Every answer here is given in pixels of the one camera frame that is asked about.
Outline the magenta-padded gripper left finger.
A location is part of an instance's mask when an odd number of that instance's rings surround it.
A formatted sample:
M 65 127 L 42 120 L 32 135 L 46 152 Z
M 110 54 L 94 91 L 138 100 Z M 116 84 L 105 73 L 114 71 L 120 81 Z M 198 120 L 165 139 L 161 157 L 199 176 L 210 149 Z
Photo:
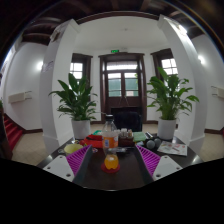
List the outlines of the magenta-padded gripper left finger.
M 68 156 L 58 154 L 43 167 L 43 170 L 80 185 L 84 180 L 92 154 L 91 145 L 87 145 Z

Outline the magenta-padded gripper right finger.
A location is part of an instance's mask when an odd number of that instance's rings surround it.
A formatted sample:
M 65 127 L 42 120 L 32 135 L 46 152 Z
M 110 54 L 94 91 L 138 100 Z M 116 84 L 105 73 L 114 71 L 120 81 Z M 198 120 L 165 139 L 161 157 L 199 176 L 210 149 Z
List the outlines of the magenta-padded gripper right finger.
M 168 155 L 159 156 L 139 145 L 136 145 L 135 148 L 136 158 L 143 167 L 143 176 L 146 179 L 157 181 L 182 169 Z

